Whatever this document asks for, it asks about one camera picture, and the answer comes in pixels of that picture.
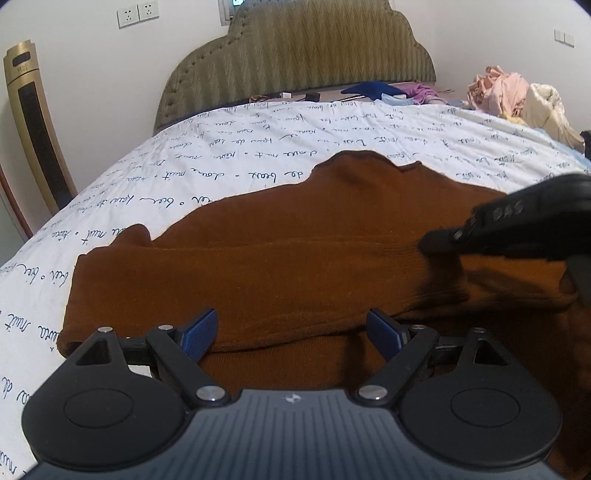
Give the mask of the brown knit sweater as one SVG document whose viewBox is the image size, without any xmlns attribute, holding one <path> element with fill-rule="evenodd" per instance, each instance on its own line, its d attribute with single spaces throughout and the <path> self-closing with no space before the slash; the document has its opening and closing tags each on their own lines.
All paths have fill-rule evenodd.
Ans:
<svg viewBox="0 0 591 480">
<path fill-rule="evenodd" d="M 365 331 L 373 308 L 445 335 L 481 326 L 555 397 L 551 465 L 579 479 L 590 469 L 590 327 L 564 266 L 418 247 L 497 196 L 345 151 L 304 182 L 206 204 L 158 237 L 135 222 L 78 258 L 59 352 L 101 326 L 139 337 L 212 308 L 219 330 L 201 365 L 225 388 L 352 390 L 383 365 Z"/>
</svg>

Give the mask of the pink clothes pile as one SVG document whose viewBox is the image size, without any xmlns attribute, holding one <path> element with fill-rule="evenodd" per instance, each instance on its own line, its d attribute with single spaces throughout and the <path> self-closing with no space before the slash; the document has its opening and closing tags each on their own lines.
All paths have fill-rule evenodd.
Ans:
<svg viewBox="0 0 591 480">
<path fill-rule="evenodd" d="M 470 105 L 497 117 L 519 117 L 530 83 L 519 73 L 506 73 L 500 66 L 488 66 L 468 86 Z"/>
</svg>

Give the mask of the cream padded jacket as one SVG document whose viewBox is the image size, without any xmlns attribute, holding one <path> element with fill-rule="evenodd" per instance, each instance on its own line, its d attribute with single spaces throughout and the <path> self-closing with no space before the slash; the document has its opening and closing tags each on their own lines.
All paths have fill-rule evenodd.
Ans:
<svg viewBox="0 0 591 480">
<path fill-rule="evenodd" d="M 532 128 L 544 130 L 553 140 L 580 153 L 585 141 L 570 125 L 558 90 L 552 85 L 531 83 L 528 87 L 521 118 Z"/>
</svg>

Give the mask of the purple garment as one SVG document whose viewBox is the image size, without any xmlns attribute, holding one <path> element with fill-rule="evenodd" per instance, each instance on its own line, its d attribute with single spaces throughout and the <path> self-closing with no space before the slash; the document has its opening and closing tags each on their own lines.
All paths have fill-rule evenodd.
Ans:
<svg viewBox="0 0 591 480">
<path fill-rule="evenodd" d="M 416 105 L 446 104 L 446 101 L 432 87 L 420 83 L 405 83 L 398 85 L 408 98 Z"/>
</svg>

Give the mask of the white quilt with script print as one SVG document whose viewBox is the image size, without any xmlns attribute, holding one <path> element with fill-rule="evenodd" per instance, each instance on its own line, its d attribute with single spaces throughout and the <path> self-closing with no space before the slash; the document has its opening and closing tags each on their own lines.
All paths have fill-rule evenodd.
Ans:
<svg viewBox="0 0 591 480">
<path fill-rule="evenodd" d="M 589 161 L 547 134 L 449 105 L 267 102 L 201 113 L 116 162 L 1 268 L 1 475 L 34 458 L 21 430 L 30 395 L 61 364 L 77 258 L 141 223 L 160 234 L 193 209 L 304 181 L 342 150 L 372 150 L 398 166 L 421 162 L 453 180 L 510 193 Z"/>
</svg>

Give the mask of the navy blue garment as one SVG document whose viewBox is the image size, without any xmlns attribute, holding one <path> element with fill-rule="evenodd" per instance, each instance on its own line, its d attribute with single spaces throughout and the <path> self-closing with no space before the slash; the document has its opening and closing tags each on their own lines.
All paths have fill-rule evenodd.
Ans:
<svg viewBox="0 0 591 480">
<path fill-rule="evenodd" d="M 362 82 L 342 90 L 341 93 L 343 95 L 361 95 L 370 98 L 370 100 L 381 99 L 384 94 L 389 96 L 405 95 L 401 89 L 381 81 Z"/>
</svg>

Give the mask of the gold tower fan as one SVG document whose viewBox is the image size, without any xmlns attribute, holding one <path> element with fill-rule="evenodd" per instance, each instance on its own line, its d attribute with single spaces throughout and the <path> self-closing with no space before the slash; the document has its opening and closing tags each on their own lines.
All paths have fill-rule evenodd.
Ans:
<svg viewBox="0 0 591 480">
<path fill-rule="evenodd" d="M 77 195 L 51 120 L 36 46 L 26 40 L 3 58 L 8 98 L 28 165 L 51 214 Z"/>
</svg>

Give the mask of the olive upholstered headboard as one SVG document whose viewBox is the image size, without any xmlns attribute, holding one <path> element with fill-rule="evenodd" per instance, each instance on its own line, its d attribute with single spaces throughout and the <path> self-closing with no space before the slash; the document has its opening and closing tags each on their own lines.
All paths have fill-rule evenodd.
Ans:
<svg viewBox="0 0 591 480">
<path fill-rule="evenodd" d="M 245 1 L 224 36 L 172 71 L 153 130 L 253 96 L 436 79 L 431 55 L 387 1 Z"/>
</svg>

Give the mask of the white wall switch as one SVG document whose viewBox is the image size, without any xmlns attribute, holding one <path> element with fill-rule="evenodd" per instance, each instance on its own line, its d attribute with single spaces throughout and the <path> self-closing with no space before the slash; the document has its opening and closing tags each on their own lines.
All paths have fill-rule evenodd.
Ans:
<svg viewBox="0 0 591 480">
<path fill-rule="evenodd" d="M 554 31 L 554 40 L 560 44 L 566 45 L 568 47 L 574 48 L 574 36 L 560 30 Z"/>
</svg>

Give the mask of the white double wall socket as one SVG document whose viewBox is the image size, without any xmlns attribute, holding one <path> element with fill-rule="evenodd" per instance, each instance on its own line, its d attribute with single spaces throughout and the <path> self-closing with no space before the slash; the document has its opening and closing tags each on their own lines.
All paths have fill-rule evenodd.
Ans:
<svg viewBox="0 0 591 480">
<path fill-rule="evenodd" d="M 159 2 L 156 0 L 142 1 L 132 6 L 123 7 L 116 11 L 119 29 L 155 20 L 159 17 Z"/>
</svg>

